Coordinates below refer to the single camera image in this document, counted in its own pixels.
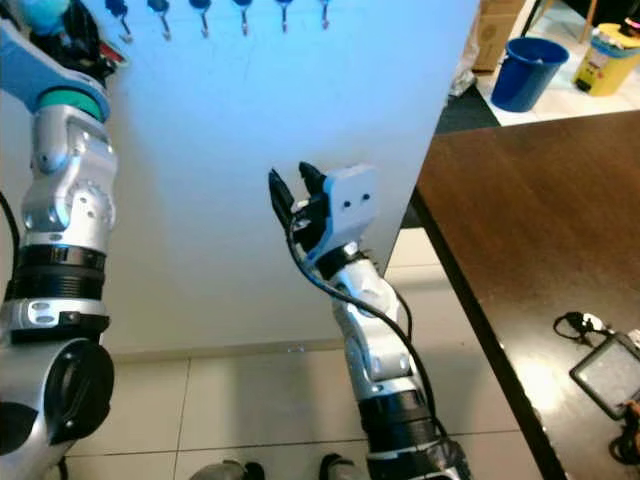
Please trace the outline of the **keys with black card holder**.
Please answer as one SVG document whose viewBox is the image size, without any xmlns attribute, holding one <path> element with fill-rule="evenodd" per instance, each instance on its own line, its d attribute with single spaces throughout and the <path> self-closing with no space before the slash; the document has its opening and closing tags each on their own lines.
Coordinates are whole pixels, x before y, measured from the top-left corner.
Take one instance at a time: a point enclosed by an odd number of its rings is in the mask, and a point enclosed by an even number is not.
<svg viewBox="0 0 640 480">
<path fill-rule="evenodd" d="M 589 346 L 590 334 L 602 335 L 570 376 L 611 419 L 622 422 L 622 433 L 608 447 L 613 460 L 640 466 L 640 329 L 617 332 L 594 314 L 570 311 L 554 320 L 553 330 L 582 346 Z"/>
</svg>

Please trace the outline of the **white partition board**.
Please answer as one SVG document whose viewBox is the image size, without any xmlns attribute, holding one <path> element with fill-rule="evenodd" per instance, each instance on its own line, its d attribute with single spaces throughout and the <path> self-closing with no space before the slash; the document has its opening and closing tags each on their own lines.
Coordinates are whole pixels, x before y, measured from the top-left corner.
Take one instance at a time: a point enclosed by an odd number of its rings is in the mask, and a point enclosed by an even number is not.
<svg viewBox="0 0 640 480">
<path fill-rule="evenodd" d="M 111 188 L 105 346 L 116 360 L 284 356 L 335 364 L 332 306 L 289 260 L 268 173 L 378 169 L 362 246 L 383 266 L 419 178 L 479 0 L 253 0 L 250 35 L 216 0 L 211 36 L 180 13 L 137 20 L 106 84 Z M 3 191 L 32 186 L 35 118 L 4 92 Z"/>
</svg>

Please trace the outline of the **dark brown wooden table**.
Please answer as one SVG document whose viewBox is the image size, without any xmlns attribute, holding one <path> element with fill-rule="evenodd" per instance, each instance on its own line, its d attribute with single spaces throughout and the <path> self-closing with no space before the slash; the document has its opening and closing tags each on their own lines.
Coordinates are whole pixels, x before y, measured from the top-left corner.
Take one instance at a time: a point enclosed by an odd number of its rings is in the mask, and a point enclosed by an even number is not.
<svg viewBox="0 0 640 480">
<path fill-rule="evenodd" d="M 553 326 L 640 329 L 640 110 L 436 134 L 411 204 L 541 477 L 640 480 Z"/>
</svg>

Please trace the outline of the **plain cardboard box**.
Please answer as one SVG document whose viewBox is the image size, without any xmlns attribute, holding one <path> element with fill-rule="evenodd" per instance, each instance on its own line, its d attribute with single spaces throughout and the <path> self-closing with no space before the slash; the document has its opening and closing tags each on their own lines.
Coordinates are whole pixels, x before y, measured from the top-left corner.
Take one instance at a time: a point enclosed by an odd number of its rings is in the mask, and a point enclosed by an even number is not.
<svg viewBox="0 0 640 480">
<path fill-rule="evenodd" d="M 497 69 L 513 29 L 524 19 L 526 1 L 479 0 L 462 58 L 471 72 Z"/>
</svg>

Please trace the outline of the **blue plastic bucket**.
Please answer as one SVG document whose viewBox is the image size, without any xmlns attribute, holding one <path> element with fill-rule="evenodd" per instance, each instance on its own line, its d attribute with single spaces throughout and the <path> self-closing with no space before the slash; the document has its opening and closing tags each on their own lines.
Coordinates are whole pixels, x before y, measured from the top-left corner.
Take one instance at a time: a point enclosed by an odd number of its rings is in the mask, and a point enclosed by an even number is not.
<svg viewBox="0 0 640 480">
<path fill-rule="evenodd" d="M 548 38 L 512 38 L 495 79 L 492 104 L 508 113 L 529 113 L 568 59 L 570 51 Z"/>
</svg>

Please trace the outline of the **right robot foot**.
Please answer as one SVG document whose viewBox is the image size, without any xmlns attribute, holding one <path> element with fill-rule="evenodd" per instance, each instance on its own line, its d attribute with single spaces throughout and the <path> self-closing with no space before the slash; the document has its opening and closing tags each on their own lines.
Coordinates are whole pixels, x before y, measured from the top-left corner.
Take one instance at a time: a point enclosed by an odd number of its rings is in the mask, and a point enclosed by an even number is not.
<svg viewBox="0 0 640 480">
<path fill-rule="evenodd" d="M 342 454 L 325 454 L 317 480 L 370 480 L 369 475 Z"/>
</svg>

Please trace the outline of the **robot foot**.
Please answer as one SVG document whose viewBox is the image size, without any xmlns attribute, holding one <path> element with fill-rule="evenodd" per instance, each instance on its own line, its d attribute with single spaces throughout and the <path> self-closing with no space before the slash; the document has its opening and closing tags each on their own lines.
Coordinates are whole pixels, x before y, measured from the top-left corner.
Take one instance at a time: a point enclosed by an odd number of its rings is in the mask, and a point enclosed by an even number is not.
<svg viewBox="0 0 640 480">
<path fill-rule="evenodd" d="M 325 454 L 317 480 L 370 480 L 369 475 L 342 454 Z"/>
<path fill-rule="evenodd" d="M 198 468 L 187 480 L 266 480 L 266 475 L 260 463 L 223 460 Z"/>
</svg>

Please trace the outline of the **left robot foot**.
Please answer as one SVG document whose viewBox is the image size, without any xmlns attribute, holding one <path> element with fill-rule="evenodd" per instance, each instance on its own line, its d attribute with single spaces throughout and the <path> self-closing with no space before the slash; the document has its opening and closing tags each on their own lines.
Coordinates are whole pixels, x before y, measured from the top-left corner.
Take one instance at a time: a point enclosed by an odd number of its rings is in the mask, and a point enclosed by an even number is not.
<svg viewBox="0 0 640 480">
<path fill-rule="evenodd" d="M 198 468 L 187 480 L 266 480 L 266 475 L 260 463 L 223 460 Z"/>
</svg>

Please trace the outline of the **yellow plastic container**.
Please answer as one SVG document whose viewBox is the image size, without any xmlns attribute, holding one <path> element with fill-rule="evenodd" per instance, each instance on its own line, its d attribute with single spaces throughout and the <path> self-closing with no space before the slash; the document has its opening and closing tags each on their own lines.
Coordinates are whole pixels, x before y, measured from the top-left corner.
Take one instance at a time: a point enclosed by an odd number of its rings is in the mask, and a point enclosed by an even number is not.
<svg viewBox="0 0 640 480">
<path fill-rule="evenodd" d="M 602 23 L 591 32 L 590 49 L 573 76 L 573 86 L 590 96 L 611 96 L 636 65 L 640 65 L 640 27 L 630 20 Z"/>
</svg>

